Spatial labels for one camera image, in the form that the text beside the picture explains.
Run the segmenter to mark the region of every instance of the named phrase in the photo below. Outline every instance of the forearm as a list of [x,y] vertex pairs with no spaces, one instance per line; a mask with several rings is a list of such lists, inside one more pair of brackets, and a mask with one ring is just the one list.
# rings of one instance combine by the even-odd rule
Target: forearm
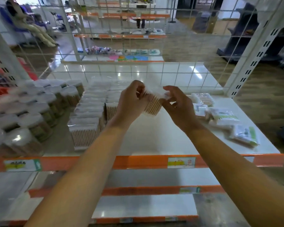
[[28,226],[87,226],[114,164],[127,126],[113,118],[79,161],[36,208]]
[[283,186],[269,179],[199,122],[186,134],[252,227],[284,226]]

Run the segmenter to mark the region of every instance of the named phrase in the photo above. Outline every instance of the black top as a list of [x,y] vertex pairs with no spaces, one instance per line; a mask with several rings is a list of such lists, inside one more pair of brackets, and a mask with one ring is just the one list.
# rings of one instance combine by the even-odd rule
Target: black top
[[14,17],[17,14],[17,11],[14,9],[12,3],[10,1],[6,2],[6,8],[9,11],[9,13]]

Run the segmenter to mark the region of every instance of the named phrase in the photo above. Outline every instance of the floor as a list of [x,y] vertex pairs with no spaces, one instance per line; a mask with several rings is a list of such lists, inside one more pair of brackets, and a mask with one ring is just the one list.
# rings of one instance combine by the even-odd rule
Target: floor
[[[235,26],[236,21],[217,21],[213,34],[196,34],[191,30],[194,20],[194,17],[191,19],[179,18],[176,19],[176,23],[169,23],[166,31],[167,38],[165,39],[114,41],[95,39],[90,41],[90,43],[91,45],[112,47],[113,49],[122,49],[122,47],[128,49],[160,49],[164,60],[167,62],[204,62],[205,67],[212,73],[219,84],[224,86],[235,65],[228,64],[221,57],[218,57],[216,50],[227,44],[230,38],[227,27]],[[60,44],[58,49],[41,48],[45,54],[43,58],[40,55],[28,56],[29,62],[33,64],[39,76],[44,71],[48,73],[51,71],[51,68],[48,68],[48,66],[53,65],[52,69],[54,69],[55,62],[53,61],[58,61],[61,58],[60,54],[69,53],[72,50],[66,37],[59,37],[57,41]],[[19,53],[21,50],[14,49],[14,52]],[[40,53],[40,50],[25,49],[25,52],[36,54]],[[284,71],[273,65],[259,64],[234,100],[280,152],[284,153],[284,141],[276,135],[279,128],[284,126]],[[263,168],[263,171],[284,185],[284,167]],[[232,202],[229,201],[227,195],[212,196],[217,197],[216,199],[209,197],[207,201],[211,205],[208,206],[208,203],[205,203],[202,207],[200,206],[201,213],[204,213],[206,209],[211,209],[213,205],[216,205],[218,208],[217,201],[226,201],[228,203],[227,210],[233,210]],[[244,218],[240,216],[240,213],[236,215],[238,215],[238,218],[233,216],[230,218],[221,211],[217,214],[221,221],[217,226],[228,226],[223,221],[226,219],[234,221],[234,225],[231,226],[248,226]],[[217,224],[210,222],[208,218],[202,219],[201,222],[204,226]]]

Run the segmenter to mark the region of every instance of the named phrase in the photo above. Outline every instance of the hand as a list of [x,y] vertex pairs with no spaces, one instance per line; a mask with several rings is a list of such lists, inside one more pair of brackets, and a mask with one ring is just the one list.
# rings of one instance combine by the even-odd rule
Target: hand
[[144,88],[145,85],[141,81],[134,80],[122,91],[115,117],[124,125],[130,126],[151,101],[150,95],[142,96]]
[[170,91],[170,99],[160,99],[160,103],[170,115],[173,122],[186,134],[199,124],[193,109],[193,102],[178,87],[165,86]]

